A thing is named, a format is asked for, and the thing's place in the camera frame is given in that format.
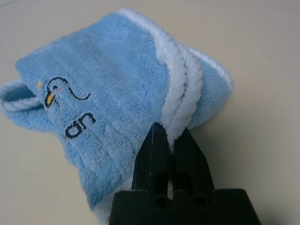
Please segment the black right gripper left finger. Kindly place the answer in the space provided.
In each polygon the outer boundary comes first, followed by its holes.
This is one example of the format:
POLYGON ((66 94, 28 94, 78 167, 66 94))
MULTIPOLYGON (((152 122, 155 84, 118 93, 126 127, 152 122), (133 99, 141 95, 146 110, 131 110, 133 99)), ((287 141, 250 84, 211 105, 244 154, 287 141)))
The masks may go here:
POLYGON ((168 190, 168 140, 165 129, 154 123, 135 159, 132 190, 166 195, 168 190))

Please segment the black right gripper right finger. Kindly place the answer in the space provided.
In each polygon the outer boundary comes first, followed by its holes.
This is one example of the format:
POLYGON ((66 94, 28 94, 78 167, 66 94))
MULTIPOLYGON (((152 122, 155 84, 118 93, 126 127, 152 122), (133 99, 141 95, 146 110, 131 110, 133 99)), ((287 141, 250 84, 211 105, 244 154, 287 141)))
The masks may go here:
POLYGON ((210 195, 214 184, 207 159, 188 129, 175 141, 173 148, 176 190, 190 195, 210 195))

